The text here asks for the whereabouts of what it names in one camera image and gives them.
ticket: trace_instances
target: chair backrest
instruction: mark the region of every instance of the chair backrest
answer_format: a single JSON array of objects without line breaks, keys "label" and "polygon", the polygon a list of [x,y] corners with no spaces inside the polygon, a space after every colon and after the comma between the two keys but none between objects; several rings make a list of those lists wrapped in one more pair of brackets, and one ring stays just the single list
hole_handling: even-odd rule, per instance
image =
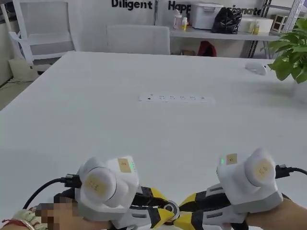
[{"label": "chair backrest", "polygon": [[112,53],[170,54],[169,28],[155,25],[108,25],[108,50]]},{"label": "chair backrest", "polygon": [[74,45],[80,26],[79,0],[13,0],[21,38],[31,34],[69,32]]}]

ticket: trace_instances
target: bracelet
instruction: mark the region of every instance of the bracelet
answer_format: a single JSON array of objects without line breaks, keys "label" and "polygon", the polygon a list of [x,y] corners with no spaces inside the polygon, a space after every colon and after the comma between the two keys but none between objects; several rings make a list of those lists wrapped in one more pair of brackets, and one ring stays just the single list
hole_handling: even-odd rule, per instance
[{"label": "bracelet", "polygon": [[40,223],[39,219],[35,216],[35,208],[30,210],[23,209],[18,211],[12,219],[4,220],[9,221],[7,224],[15,224],[17,226],[27,227],[29,230],[47,230],[47,225]]},{"label": "bracelet", "polygon": [[3,225],[4,227],[9,225],[9,224],[14,224],[14,225],[17,225],[17,226],[20,226],[20,227],[26,227],[24,223],[22,223],[21,221],[19,220],[16,220],[16,219],[4,219],[2,221],[2,223],[5,223],[7,222],[5,225]]}]

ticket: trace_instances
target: green plant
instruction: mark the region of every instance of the green plant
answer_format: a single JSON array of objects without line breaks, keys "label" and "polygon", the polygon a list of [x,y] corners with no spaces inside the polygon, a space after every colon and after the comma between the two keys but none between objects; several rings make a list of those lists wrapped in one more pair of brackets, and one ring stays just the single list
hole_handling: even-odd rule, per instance
[{"label": "green plant", "polygon": [[307,80],[307,19],[297,20],[295,29],[283,34],[278,41],[270,42],[269,49],[281,53],[268,65],[279,80],[289,75],[297,83]]}]

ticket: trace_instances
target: white table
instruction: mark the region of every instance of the white table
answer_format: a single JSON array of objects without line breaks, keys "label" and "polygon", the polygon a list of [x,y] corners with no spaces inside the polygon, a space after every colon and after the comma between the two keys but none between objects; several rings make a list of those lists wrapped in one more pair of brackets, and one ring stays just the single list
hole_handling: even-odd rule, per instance
[{"label": "white table", "polygon": [[[140,183],[178,203],[218,183],[220,154],[263,146],[277,163],[306,169],[307,106],[286,95],[291,81],[251,73],[247,61],[68,53],[0,112],[0,217],[93,155],[132,155]],[[139,102],[147,92],[208,95],[216,104]],[[307,177],[278,185],[307,207]],[[63,190],[51,186],[35,203]]]}]

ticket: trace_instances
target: orange label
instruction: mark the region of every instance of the orange label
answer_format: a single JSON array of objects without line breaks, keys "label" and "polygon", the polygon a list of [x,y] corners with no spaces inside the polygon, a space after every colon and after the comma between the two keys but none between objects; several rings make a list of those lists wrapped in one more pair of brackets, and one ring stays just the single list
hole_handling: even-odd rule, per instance
[{"label": "orange label", "polygon": [[261,160],[254,168],[254,174],[257,180],[264,180],[272,170],[272,165],[267,159]]},{"label": "orange label", "polygon": [[119,164],[119,169],[122,173],[130,173],[131,172],[131,168],[130,168],[128,159],[119,158],[118,164]]},{"label": "orange label", "polygon": [[234,154],[228,154],[227,155],[227,160],[226,160],[226,164],[229,165],[229,164],[237,164],[237,154],[234,153]]},{"label": "orange label", "polygon": [[103,196],[106,191],[106,185],[94,175],[90,175],[86,179],[84,185],[87,189],[92,190],[98,196]]}]

